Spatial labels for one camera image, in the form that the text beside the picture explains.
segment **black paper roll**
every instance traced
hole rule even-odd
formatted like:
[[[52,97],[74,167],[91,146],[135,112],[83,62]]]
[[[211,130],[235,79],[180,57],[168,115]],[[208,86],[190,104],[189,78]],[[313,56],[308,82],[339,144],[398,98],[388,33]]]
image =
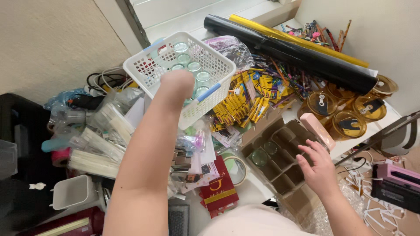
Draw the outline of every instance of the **black paper roll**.
[[[367,68],[263,35],[219,16],[208,15],[204,19],[204,27],[219,35],[235,36],[249,49],[256,49],[361,95],[369,93],[378,81]]]

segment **beige wall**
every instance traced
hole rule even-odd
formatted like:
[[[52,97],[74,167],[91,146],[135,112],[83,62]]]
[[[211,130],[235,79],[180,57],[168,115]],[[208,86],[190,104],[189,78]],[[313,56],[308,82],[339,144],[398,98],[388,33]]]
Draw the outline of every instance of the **beige wall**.
[[[302,24],[316,20],[334,38],[352,19],[343,52],[390,77],[399,92],[387,99],[401,115],[420,110],[419,0],[303,0]]]
[[[0,1],[0,94],[42,104],[130,56],[93,0]]]

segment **white shirt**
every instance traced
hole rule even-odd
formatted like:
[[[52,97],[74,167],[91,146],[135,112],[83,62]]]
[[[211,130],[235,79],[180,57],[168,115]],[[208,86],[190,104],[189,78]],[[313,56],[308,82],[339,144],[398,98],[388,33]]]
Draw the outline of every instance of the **white shirt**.
[[[248,205],[217,216],[200,236],[313,236],[291,220],[264,205]]]

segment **hand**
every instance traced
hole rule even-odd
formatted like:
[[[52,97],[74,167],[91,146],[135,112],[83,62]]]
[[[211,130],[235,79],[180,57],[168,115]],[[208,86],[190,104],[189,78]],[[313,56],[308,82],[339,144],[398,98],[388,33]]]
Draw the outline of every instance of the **hand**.
[[[337,183],[336,168],[331,157],[318,142],[306,140],[308,146],[299,145],[298,148],[309,155],[314,162],[311,167],[302,155],[296,155],[296,160],[305,176],[308,186],[322,198],[341,193]]]
[[[160,88],[171,96],[181,97],[184,101],[192,97],[194,91],[194,76],[186,70],[170,71],[160,78]]]

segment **gold foil roll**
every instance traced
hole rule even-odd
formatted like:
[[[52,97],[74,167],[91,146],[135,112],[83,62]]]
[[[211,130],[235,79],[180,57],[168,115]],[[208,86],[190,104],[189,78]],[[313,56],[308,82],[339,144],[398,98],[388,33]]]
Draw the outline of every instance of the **gold foil roll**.
[[[276,39],[280,39],[280,40],[284,40],[284,41],[287,41],[287,42],[295,43],[295,44],[297,44],[301,47],[305,47],[307,49],[315,50],[317,52],[321,52],[321,53],[327,54],[329,56],[333,56],[335,58],[338,58],[338,59],[344,60],[346,62],[349,62],[351,64],[355,64],[355,65],[362,66],[362,67],[365,67],[365,68],[367,68],[369,66],[369,63],[367,63],[365,61],[359,60],[359,59],[351,57],[351,56],[347,56],[346,54],[343,54],[341,52],[337,52],[337,51],[334,51],[332,49],[329,49],[329,48],[323,47],[321,45],[315,44],[313,42],[309,42],[309,41],[306,41],[304,39],[300,39],[299,37],[289,35],[287,33],[281,32],[280,30],[273,29],[271,27],[262,25],[260,23],[255,22],[255,21],[251,21],[251,20],[245,19],[245,18],[237,16],[237,15],[231,15],[229,20],[234,21],[236,23],[239,23],[239,24],[241,24],[243,26],[246,26],[248,28],[251,28],[253,30],[256,30],[256,31],[258,31],[262,34],[267,35],[267,36],[270,36],[270,37],[273,37],[273,38],[276,38]]]

